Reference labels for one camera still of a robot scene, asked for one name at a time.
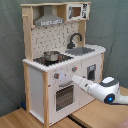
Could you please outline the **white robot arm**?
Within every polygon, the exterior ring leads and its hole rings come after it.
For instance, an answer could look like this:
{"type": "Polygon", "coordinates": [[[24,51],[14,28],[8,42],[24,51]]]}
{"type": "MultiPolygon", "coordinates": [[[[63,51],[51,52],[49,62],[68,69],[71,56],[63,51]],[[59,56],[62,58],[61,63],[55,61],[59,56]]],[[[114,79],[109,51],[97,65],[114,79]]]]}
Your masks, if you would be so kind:
{"type": "Polygon", "coordinates": [[[95,83],[74,75],[72,81],[100,102],[110,105],[128,105],[128,96],[120,94],[119,81],[113,77],[106,77],[100,83],[95,83]]]}

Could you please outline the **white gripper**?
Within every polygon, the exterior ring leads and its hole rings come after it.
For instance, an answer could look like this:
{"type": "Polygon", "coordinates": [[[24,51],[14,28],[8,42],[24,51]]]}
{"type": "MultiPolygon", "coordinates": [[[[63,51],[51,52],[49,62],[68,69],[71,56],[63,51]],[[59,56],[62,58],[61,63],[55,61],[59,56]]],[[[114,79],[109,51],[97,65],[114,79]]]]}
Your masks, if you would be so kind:
{"type": "Polygon", "coordinates": [[[82,78],[77,75],[74,75],[72,77],[72,81],[78,84],[84,91],[87,91],[89,88],[89,85],[91,84],[90,80],[87,80],[86,78],[82,78]]]}

